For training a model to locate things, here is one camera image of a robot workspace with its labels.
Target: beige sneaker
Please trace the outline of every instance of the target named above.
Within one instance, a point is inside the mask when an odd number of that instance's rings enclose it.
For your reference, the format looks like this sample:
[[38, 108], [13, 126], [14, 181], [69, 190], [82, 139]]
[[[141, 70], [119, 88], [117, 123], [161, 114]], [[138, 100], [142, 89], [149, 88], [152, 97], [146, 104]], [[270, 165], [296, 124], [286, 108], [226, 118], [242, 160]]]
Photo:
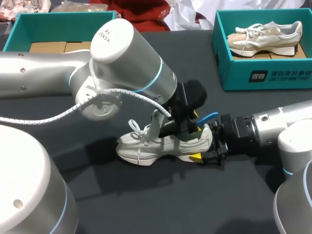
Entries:
[[302, 36], [302, 23], [279, 25], [273, 21], [254, 24], [248, 28], [235, 28], [227, 41], [231, 52], [241, 57], [252, 57], [260, 51], [294, 56]]

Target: cable wrap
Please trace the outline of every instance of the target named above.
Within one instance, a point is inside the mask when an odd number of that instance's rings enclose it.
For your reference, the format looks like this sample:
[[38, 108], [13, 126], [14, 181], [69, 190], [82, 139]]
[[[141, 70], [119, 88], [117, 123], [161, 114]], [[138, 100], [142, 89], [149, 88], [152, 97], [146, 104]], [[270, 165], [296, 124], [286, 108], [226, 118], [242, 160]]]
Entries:
[[41, 125], [41, 124], [46, 124], [46, 123], [51, 123], [54, 122], [56, 120], [59, 120], [65, 116], [70, 115], [71, 113], [75, 112], [76, 110], [78, 110], [81, 107], [84, 107], [86, 105], [89, 104], [90, 101], [92, 101], [93, 99], [100, 97], [102, 94], [111, 94], [111, 93], [119, 93], [119, 94], [126, 94], [126, 95], [130, 95], [133, 96], [135, 98], [138, 98], [144, 102], [147, 102], [148, 104], [154, 106], [155, 108], [157, 108], [165, 117], [170, 118], [171, 114], [166, 111], [165, 108], [163, 108], [161, 105], [159, 105], [157, 102], [155, 102], [154, 100], [151, 100], [148, 97], [145, 97], [141, 94], [137, 94], [134, 93], [132, 91], [129, 90], [125, 90], [125, 89], [105, 89], [105, 90], [100, 90], [98, 93], [87, 97], [84, 101], [76, 104], [75, 106], [73, 106], [72, 108], [68, 109], [67, 111], [64, 111], [63, 113], [51, 117], [51, 118], [46, 118], [46, 119], [41, 119], [41, 120], [23, 120], [23, 119], [13, 119], [13, 118], [6, 118], [6, 117], [0, 117], [0, 122], [6, 122], [6, 123], [13, 123], [13, 124], [22, 124], [22, 125]]

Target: teal shoe box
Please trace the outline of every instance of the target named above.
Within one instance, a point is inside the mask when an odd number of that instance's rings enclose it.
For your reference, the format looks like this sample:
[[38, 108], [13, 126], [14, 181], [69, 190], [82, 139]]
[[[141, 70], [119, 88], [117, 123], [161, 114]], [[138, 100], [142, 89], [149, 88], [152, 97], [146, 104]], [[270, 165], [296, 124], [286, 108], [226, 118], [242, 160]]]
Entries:
[[3, 51], [28, 52], [32, 42], [91, 41], [115, 12], [19, 14]]
[[[301, 21], [300, 45], [307, 58], [234, 60], [226, 36], [255, 23], [293, 24]], [[213, 49], [224, 90], [312, 88], [312, 10], [262, 9], [217, 11]]]

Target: black table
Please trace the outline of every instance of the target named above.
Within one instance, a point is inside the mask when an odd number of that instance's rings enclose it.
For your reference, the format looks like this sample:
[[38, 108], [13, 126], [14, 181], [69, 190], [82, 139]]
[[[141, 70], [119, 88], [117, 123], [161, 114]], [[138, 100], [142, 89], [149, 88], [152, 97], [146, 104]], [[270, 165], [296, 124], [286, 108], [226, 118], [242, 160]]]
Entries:
[[[224, 92], [211, 31], [144, 33], [179, 81], [207, 88], [204, 116], [248, 115], [312, 98], [312, 91]], [[0, 100], [1, 116], [41, 119], [74, 104], [72, 97]], [[164, 158], [150, 167], [117, 160], [116, 139], [130, 118], [143, 128], [152, 108], [125, 97], [115, 118], [92, 122], [79, 113], [42, 126], [15, 126], [47, 149], [78, 206], [78, 234], [277, 234], [273, 197], [283, 182], [278, 153], [228, 157], [222, 167]]]

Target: shoe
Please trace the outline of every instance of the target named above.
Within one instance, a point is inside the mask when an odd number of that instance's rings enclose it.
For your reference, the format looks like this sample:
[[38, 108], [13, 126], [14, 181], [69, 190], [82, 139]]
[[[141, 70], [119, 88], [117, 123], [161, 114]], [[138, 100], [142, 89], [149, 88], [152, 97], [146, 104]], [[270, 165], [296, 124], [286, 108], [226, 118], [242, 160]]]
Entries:
[[182, 134], [179, 138], [171, 135], [150, 140], [147, 139], [147, 135], [152, 124], [146, 126], [143, 131], [134, 120], [130, 120], [129, 125], [134, 132], [118, 140], [116, 152], [122, 159], [141, 166], [150, 166], [164, 155], [173, 155], [182, 161], [193, 162], [190, 155], [207, 151], [213, 140], [212, 132], [207, 124], [204, 125], [202, 131]]
[[302, 23], [279, 25], [272, 21], [235, 30], [236, 33], [227, 36], [227, 41], [236, 56], [251, 58], [260, 51], [294, 56], [302, 36]]

